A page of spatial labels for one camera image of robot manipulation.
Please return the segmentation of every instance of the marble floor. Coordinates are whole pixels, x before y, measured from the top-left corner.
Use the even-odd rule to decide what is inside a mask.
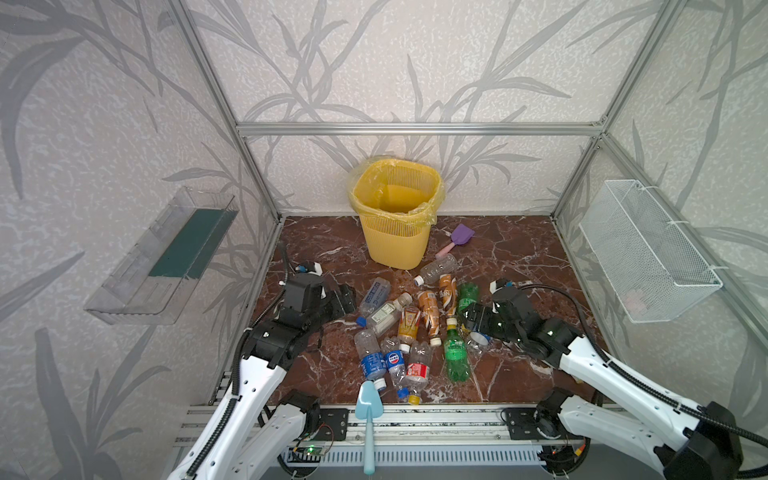
[[[430,234],[425,260],[416,269],[407,271],[394,270],[370,259],[357,217],[288,217],[281,240],[287,245],[294,264],[306,260],[320,262],[323,270],[332,274],[336,282],[348,283],[355,288],[358,302],[377,276],[392,283],[390,299],[404,290],[415,298],[420,289],[412,278],[450,241],[450,233],[459,223],[472,228],[475,236],[466,245],[453,250],[461,263],[455,275],[459,284],[473,281],[480,286],[481,302],[490,301],[488,284],[503,276],[516,283],[559,287],[574,295],[582,305],[587,305],[547,217],[439,217]],[[275,252],[254,315],[280,291],[278,281],[282,275],[280,255]],[[531,301],[544,318],[558,316],[578,324],[572,304],[557,293],[534,289]],[[591,312],[587,311],[587,314],[601,341]],[[313,351],[316,339],[310,339],[309,351],[294,362],[270,404],[294,388],[318,396],[323,404],[356,402],[363,380],[353,343],[353,336],[360,328],[355,323],[356,317],[352,314],[326,324],[320,350]],[[395,325],[386,335],[396,335],[396,330]],[[441,332],[445,335],[445,318],[442,318]],[[425,338],[425,329],[419,329],[418,340]],[[494,341],[490,347],[481,355],[471,352],[472,377],[459,384],[448,380],[442,348],[438,348],[432,356],[429,385],[422,393],[422,401],[535,403],[553,386],[570,389],[586,399],[591,396],[591,387],[577,384],[563,372],[553,371],[546,364],[514,352],[499,341]],[[389,375],[386,378],[388,387],[382,400],[394,403],[396,395]]]

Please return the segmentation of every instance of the clear plastic bottle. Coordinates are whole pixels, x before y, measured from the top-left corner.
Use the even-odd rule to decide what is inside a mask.
[[[387,329],[394,325],[400,318],[400,312],[411,304],[413,298],[405,292],[391,302],[387,302],[381,305],[380,308],[375,311],[367,319],[357,319],[357,324],[371,329],[376,336],[386,332]]]
[[[417,286],[436,285],[441,275],[451,273],[458,268],[458,261],[450,253],[440,260],[425,265],[413,280]]]
[[[397,328],[397,339],[400,340],[400,349],[404,353],[410,353],[411,345],[416,341],[421,315],[422,311],[415,305],[407,306],[402,311],[400,326]]]
[[[384,380],[386,364],[384,355],[376,342],[376,335],[368,329],[358,332],[355,335],[355,347],[360,358],[362,374],[366,376],[366,380],[372,380],[373,385],[381,392],[386,388],[386,380]]]
[[[357,309],[359,319],[363,320],[368,318],[371,313],[375,312],[381,305],[384,305],[387,297],[389,297],[389,291],[392,289],[392,284],[388,280],[378,276],[373,280],[373,285],[368,289],[368,293],[362,298],[360,307]]]
[[[395,387],[397,398],[405,401],[408,398],[408,389],[403,385],[406,377],[406,360],[400,350],[400,341],[397,337],[388,337],[382,340],[382,353],[384,354],[384,363],[389,370],[389,378],[392,379],[392,386]]]
[[[406,386],[410,392],[408,403],[422,402],[421,391],[429,382],[429,364],[432,363],[432,348],[427,342],[416,342],[411,346],[411,358],[406,370]]]

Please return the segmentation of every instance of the purple toy shovel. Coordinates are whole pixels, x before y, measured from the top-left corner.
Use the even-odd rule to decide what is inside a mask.
[[[450,252],[453,247],[456,245],[464,245],[465,243],[469,242],[469,239],[472,238],[472,235],[474,234],[475,231],[473,229],[467,227],[463,223],[460,223],[458,227],[456,227],[456,230],[453,230],[453,233],[451,233],[451,243],[440,250],[435,255],[435,258],[440,259],[448,255],[448,252]]]

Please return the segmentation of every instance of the metal base plate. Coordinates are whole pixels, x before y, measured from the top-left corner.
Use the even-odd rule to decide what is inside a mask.
[[[507,423],[510,440],[542,440],[546,439],[536,428],[534,412],[536,408],[515,408],[510,407],[502,410],[502,418]],[[581,439],[582,437],[573,436],[566,433],[563,425],[558,425],[558,439],[565,439],[566,435],[571,440]]]
[[[328,442],[331,441],[331,438],[333,437],[334,442],[342,442],[346,440],[346,428],[347,428],[347,421],[349,420],[349,410],[348,409],[325,409],[320,408],[320,425],[325,423],[328,425],[331,430],[333,430],[333,435],[331,435],[331,430],[328,430],[326,427],[322,427],[320,430],[315,432],[315,435],[312,435],[310,437],[311,440],[327,440]]]

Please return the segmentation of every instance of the red label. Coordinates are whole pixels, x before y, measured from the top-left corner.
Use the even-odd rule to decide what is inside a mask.
[[[422,363],[411,363],[410,365],[408,365],[408,372],[406,373],[406,375],[420,376],[423,379],[427,378],[428,374],[429,374],[429,367]]]

